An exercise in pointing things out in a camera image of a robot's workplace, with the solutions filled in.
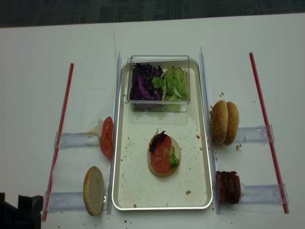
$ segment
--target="tomato slice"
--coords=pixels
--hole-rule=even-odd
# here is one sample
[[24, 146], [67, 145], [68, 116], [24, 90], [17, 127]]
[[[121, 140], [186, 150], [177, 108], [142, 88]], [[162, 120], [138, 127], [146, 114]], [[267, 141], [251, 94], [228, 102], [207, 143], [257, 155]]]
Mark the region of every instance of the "tomato slice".
[[102, 153], [109, 159], [112, 156], [112, 130], [113, 121], [111, 117], [108, 117], [103, 123], [100, 146]]
[[168, 151], [171, 148], [171, 144], [171, 138], [166, 136], [163, 141], [157, 143], [155, 152], [151, 154], [152, 166], [158, 173], [166, 173], [170, 170]]

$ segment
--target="red stick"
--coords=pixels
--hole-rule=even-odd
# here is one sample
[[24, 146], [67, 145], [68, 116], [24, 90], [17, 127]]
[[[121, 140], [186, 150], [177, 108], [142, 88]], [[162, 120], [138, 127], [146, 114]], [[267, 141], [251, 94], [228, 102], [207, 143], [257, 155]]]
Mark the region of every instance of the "red stick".
[[45, 200], [44, 200], [45, 204], [44, 204], [44, 207], [43, 207], [42, 221], [46, 221], [46, 219], [47, 219], [48, 207], [49, 207], [49, 198], [50, 198], [51, 190], [52, 190], [53, 169], [54, 169], [56, 159], [57, 159], [59, 140], [61, 139], [63, 120], [65, 118], [65, 113], [66, 113], [66, 108], [67, 108], [67, 102], [68, 102], [68, 96], [69, 96], [70, 85], [71, 85], [71, 80], [72, 80], [73, 68], [74, 68], [74, 64], [71, 63], [70, 71], [69, 71], [69, 77], [68, 77], [68, 81], [67, 81], [67, 87], [66, 87], [66, 94], [65, 94], [64, 101], [63, 101], [62, 111], [61, 111], [61, 120], [60, 120], [60, 123], [59, 123], [58, 132], [57, 132], [57, 139], [56, 139], [56, 145], [55, 145], [56, 147], [54, 149], [54, 155], [53, 155], [53, 162], [52, 162], [52, 166], [51, 166], [49, 184], [48, 184], [47, 194], [46, 194]]
[[[272, 155], [272, 159], [273, 159], [273, 165], [274, 165], [274, 168], [275, 168], [276, 179], [277, 179], [278, 185], [281, 185], [282, 184], [282, 178], [281, 178], [280, 168], [278, 166], [277, 159], [276, 159], [275, 146], [273, 144], [273, 141], [271, 140], [269, 121], [268, 121], [267, 112], [266, 112], [266, 108], [265, 108], [265, 104], [264, 104], [264, 100], [263, 100], [263, 93], [262, 93], [261, 86], [260, 86], [259, 80], [258, 80], [258, 74], [257, 74], [257, 70], [256, 70], [256, 65], [255, 65], [253, 53], [252, 52], [249, 53], [249, 56], [250, 56], [250, 61], [251, 61], [251, 65], [252, 65], [252, 70], [253, 70], [253, 74], [254, 74], [254, 79], [255, 79], [255, 83], [256, 83], [257, 92], [258, 92], [259, 102], [261, 103], [264, 122], [265, 122], [265, 125], [266, 125], [266, 128], [267, 128], [269, 145], [270, 145], [271, 155]], [[288, 214], [289, 210], [288, 210], [288, 205], [286, 204], [287, 202], [286, 202], [285, 195], [284, 195], [282, 189], [280, 189], [280, 191], [281, 191], [282, 201], [284, 203], [283, 204], [284, 213]]]

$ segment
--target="black object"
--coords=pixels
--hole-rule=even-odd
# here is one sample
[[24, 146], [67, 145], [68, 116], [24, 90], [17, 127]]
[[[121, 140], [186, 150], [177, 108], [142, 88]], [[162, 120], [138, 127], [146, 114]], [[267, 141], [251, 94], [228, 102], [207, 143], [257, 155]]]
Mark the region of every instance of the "black object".
[[40, 229], [43, 197], [18, 196], [18, 208], [5, 202], [0, 193], [0, 229]]

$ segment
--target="white table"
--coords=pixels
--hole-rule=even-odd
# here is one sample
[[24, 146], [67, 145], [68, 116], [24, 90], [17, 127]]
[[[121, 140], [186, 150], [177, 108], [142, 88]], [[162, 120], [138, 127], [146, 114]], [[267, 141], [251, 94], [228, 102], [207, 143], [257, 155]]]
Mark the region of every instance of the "white table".
[[[289, 215], [230, 211], [216, 215], [213, 204], [203, 211], [120, 212], [113, 207], [111, 215], [97, 218], [86, 212], [49, 214], [42, 227], [155, 229], [174, 223], [178, 229], [302, 228], [304, 25], [305, 14], [289, 14], [0, 29], [0, 191], [15, 206], [18, 194], [44, 194], [71, 62], [73, 79], [86, 77], [82, 85], [72, 81], [71, 93], [76, 94], [99, 79], [113, 90], [118, 50], [125, 62], [133, 54], [186, 53], [198, 59], [202, 47], [208, 76], [228, 74], [238, 62], [247, 62], [249, 69], [248, 53], [253, 52]], [[220, 67], [224, 62], [232, 69]], [[112, 104], [113, 96], [101, 101]]]

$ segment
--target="white surface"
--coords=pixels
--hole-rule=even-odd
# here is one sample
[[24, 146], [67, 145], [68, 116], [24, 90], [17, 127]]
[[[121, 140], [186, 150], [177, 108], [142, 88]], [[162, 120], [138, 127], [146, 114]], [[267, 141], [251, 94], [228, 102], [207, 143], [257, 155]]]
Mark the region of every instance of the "white surface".
[[[132, 112], [124, 104], [121, 90], [119, 134], [115, 164], [113, 200], [120, 209], [206, 208], [211, 203], [212, 187], [207, 145], [204, 137], [199, 84], [199, 67], [190, 61], [190, 97], [187, 112]], [[129, 65], [122, 69], [122, 88], [127, 88]], [[179, 142], [180, 165], [169, 177], [157, 177], [148, 167], [148, 143], [159, 129]]]
[[[97, 218], [86, 212], [49, 214], [42, 228], [155, 229], [169, 228], [173, 221], [176, 228], [302, 228], [304, 23], [305, 14], [289, 14], [0, 29], [0, 189], [6, 192], [6, 200], [17, 205], [18, 194], [43, 195], [46, 190], [71, 62], [75, 66], [69, 98], [77, 101], [91, 88], [106, 89], [99, 90], [101, 104], [91, 108], [94, 111], [84, 110], [77, 102], [70, 106], [75, 115], [88, 120], [77, 123], [76, 117], [66, 121], [65, 128], [73, 133], [89, 130], [98, 118], [112, 114], [109, 94], [118, 50], [122, 60], [133, 54], [163, 53], [186, 53], [197, 59], [201, 46], [208, 78], [223, 75], [235, 79], [248, 74], [248, 54], [254, 53], [290, 214], [228, 211], [218, 216], [213, 206], [203, 211], [171, 212], [113, 209], [111, 216]], [[74, 79], [82, 83], [73, 84]], [[90, 116], [93, 113], [99, 114], [96, 120]]]

